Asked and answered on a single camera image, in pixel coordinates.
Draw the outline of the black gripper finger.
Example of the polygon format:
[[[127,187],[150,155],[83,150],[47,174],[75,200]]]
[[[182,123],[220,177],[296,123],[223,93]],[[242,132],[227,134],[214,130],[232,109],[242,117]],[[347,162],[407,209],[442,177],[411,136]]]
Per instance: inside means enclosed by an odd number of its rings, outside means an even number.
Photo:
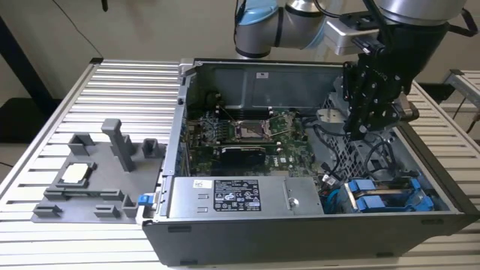
[[[375,97],[367,114],[368,131],[380,131],[399,121],[399,113],[394,101],[382,100]]]
[[[370,70],[364,66],[358,66],[355,62],[343,64],[342,90],[350,113],[344,132],[351,140],[362,140],[368,131],[366,122],[371,112],[376,83],[372,81]]]

